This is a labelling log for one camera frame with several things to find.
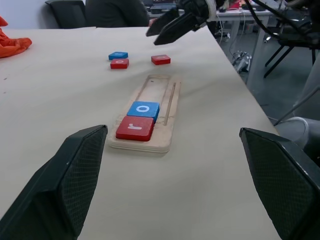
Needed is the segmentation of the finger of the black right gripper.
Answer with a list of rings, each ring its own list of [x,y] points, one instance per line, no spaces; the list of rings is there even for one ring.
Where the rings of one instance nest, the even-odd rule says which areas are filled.
[[[147,37],[159,35],[166,25],[171,23],[179,16],[180,14],[177,8],[170,9],[152,22],[145,35]]]
[[[195,16],[191,12],[184,13],[165,25],[153,43],[155,46],[171,44],[190,31],[196,32],[205,26],[206,22],[204,18]]]

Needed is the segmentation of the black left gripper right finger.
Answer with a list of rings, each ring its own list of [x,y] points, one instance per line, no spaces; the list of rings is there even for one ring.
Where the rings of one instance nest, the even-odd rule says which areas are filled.
[[[320,238],[320,168],[294,142],[243,127],[241,139],[256,192],[282,240]]]

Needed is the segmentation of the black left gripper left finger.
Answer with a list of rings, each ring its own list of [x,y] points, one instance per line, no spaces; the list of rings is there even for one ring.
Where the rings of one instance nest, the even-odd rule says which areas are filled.
[[[68,136],[0,220],[2,240],[76,240],[100,173],[106,125]]]

